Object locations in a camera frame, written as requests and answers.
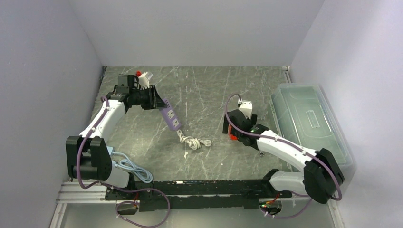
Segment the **red plug adapter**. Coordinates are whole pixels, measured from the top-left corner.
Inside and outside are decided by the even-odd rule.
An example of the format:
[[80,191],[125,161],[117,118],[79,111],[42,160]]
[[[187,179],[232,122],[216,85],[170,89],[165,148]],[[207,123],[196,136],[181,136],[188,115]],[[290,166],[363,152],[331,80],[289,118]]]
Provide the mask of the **red plug adapter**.
[[228,135],[231,140],[237,140],[237,136],[232,133],[232,126],[228,126]]

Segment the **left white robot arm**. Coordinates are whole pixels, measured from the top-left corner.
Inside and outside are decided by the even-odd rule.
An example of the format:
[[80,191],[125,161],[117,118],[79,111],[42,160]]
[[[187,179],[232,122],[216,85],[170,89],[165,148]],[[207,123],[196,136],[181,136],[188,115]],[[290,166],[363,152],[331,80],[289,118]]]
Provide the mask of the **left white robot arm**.
[[106,142],[117,122],[132,106],[144,110],[166,108],[167,104],[158,95],[155,85],[149,80],[152,73],[118,75],[113,91],[101,97],[102,106],[90,125],[78,136],[66,140],[67,170],[77,179],[80,187],[88,189],[93,180],[108,187],[118,188],[118,194],[129,200],[136,195],[137,187],[132,174],[115,167]]

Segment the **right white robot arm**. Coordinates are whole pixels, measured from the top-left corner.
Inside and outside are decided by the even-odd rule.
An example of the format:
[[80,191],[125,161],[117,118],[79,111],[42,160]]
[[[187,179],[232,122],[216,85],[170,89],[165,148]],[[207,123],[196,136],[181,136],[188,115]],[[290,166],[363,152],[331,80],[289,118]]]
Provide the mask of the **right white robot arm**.
[[264,195],[274,197],[280,191],[289,191],[321,204],[342,199],[341,185],[345,178],[331,151],[302,147],[272,130],[257,133],[255,126],[245,131],[232,122],[229,112],[225,111],[224,115],[232,129],[240,133],[238,139],[245,146],[254,144],[258,151],[277,156],[297,168],[297,172],[274,171],[269,180],[262,183]]

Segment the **clear plastic storage bin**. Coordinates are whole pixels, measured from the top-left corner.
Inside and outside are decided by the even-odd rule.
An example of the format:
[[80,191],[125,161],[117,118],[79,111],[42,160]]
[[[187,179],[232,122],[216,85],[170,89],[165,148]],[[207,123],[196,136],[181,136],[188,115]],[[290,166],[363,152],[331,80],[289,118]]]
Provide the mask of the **clear plastic storage bin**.
[[274,132],[303,147],[328,149],[343,172],[354,163],[336,120],[318,85],[280,84],[271,95]]

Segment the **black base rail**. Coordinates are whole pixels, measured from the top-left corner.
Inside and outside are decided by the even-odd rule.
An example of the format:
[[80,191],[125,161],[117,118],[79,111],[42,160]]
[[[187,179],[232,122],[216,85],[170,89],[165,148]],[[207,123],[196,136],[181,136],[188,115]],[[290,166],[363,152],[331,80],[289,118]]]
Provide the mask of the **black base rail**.
[[139,200],[141,212],[166,209],[258,209],[265,200],[291,198],[268,180],[134,181],[124,191],[106,189],[105,200]]

